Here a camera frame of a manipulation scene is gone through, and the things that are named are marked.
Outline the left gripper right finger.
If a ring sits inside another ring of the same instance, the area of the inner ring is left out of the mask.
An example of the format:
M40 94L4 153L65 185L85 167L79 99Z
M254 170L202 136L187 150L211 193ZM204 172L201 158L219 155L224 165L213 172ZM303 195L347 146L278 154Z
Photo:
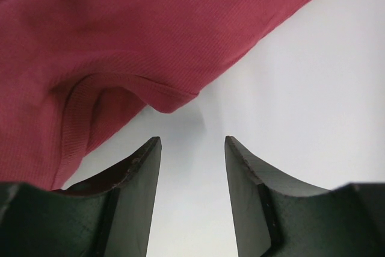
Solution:
M383 256L384 184L326 190L225 139L239 256Z

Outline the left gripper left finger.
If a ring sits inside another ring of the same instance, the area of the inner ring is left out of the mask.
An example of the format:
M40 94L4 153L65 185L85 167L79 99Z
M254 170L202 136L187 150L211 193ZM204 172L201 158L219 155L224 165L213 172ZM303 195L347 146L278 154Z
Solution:
M1 184L2 256L146 256L161 140L66 190Z

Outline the maroon garment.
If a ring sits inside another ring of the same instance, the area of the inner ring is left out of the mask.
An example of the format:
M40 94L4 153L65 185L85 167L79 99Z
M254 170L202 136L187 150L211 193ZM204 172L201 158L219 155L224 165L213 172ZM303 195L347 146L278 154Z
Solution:
M1 0L1 181L61 188L144 107L172 113L311 0Z

